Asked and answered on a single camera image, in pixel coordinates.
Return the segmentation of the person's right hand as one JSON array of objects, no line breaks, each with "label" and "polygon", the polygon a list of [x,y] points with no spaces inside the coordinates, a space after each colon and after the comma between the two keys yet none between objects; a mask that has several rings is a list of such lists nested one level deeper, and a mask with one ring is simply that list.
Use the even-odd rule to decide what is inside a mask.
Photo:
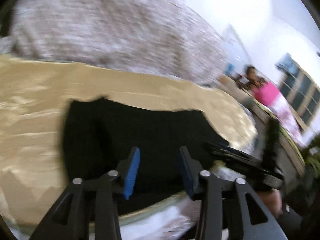
[{"label": "person's right hand", "polygon": [[272,189],[268,192],[257,192],[257,195],[276,219],[282,215],[283,201],[279,190]]}]

